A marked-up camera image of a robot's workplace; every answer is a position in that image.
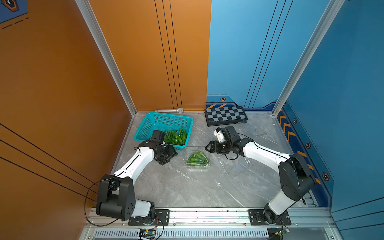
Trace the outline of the green peppers bunch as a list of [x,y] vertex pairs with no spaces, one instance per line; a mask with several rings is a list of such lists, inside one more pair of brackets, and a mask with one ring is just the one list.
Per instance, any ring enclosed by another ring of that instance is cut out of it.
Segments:
[[187,142],[187,136],[187,131],[183,128],[180,128],[179,130],[165,131],[164,142],[166,144],[183,146]]
[[187,160],[187,166],[189,167],[208,167],[210,160],[203,152],[192,154]]

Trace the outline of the teal plastic basket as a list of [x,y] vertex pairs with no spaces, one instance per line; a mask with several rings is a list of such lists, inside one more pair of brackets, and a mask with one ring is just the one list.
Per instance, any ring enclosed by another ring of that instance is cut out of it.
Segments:
[[185,139],[182,140],[183,144],[174,145],[176,150],[183,150],[190,140],[193,122],[193,118],[188,116],[151,112],[144,117],[138,130],[136,131],[134,140],[142,142],[150,139],[155,130],[168,134],[173,131],[178,134],[178,137],[180,137],[182,134],[179,134],[179,130],[183,129],[186,136]]

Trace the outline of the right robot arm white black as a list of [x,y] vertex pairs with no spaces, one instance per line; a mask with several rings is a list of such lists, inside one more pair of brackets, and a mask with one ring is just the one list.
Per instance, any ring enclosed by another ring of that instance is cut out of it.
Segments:
[[262,213],[262,220],[269,225],[279,223],[283,214],[317,184],[315,175],[302,155],[279,153],[257,145],[249,138],[238,142],[210,141],[205,150],[225,156],[234,153],[237,156],[253,159],[279,174],[281,189],[265,205]]

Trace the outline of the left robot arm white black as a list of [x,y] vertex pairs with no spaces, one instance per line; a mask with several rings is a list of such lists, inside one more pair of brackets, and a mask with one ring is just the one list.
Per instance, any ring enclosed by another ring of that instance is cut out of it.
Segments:
[[155,160],[165,165],[177,156],[174,146],[147,140],[137,147],[133,157],[112,175],[100,180],[96,214],[121,221],[139,219],[144,224],[155,220],[155,204],[136,198],[134,184],[145,167]]

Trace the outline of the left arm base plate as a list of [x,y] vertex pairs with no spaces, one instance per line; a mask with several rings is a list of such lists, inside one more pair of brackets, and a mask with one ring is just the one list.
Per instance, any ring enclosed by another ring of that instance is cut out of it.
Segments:
[[167,226],[170,219],[169,209],[155,209],[147,217],[134,217],[129,219],[129,226]]

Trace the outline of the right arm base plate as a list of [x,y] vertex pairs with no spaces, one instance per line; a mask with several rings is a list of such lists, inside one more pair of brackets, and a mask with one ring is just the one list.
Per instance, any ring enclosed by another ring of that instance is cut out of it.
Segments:
[[288,211],[284,211],[281,215],[275,215],[270,210],[251,209],[248,210],[250,222],[252,226],[291,226],[291,218]]

